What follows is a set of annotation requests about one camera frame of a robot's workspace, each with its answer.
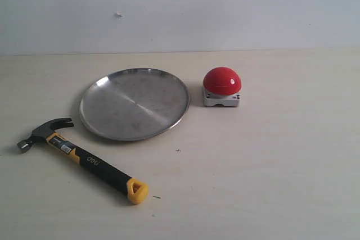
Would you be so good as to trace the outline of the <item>black yellow claw hammer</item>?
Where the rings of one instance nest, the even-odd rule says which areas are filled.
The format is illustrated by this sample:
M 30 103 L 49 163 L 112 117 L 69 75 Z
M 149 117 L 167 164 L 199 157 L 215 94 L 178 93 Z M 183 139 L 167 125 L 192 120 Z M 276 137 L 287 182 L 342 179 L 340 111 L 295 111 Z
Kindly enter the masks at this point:
M 58 129 L 73 126 L 74 123 L 71 118 L 50 120 L 35 128 L 30 137 L 21 140 L 17 146 L 21 152 L 26 152 L 36 143 L 47 143 L 64 153 L 84 170 L 125 195 L 132 204 L 142 203 L 149 193 L 149 187 L 146 183 L 130 177 L 94 154 L 71 143 L 57 132 Z

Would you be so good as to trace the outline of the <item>red dome push button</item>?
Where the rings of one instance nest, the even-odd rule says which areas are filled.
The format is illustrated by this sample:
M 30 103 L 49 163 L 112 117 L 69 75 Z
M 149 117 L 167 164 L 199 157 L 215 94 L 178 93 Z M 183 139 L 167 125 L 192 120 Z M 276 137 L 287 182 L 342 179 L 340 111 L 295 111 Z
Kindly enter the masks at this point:
M 242 82 L 229 67 L 211 69 L 202 81 L 203 103 L 207 107 L 238 107 Z

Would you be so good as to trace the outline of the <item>round steel plate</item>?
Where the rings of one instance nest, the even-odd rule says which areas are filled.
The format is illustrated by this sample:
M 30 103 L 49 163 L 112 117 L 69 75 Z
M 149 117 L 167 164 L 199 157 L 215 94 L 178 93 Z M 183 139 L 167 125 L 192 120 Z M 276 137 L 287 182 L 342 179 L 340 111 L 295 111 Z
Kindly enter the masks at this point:
M 175 75 L 132 68 L 106 75 L 82 95 L 79 117 L 95 135 L 114 141 L 142 141 L 176 126 L 187 112 L 190 94 Z

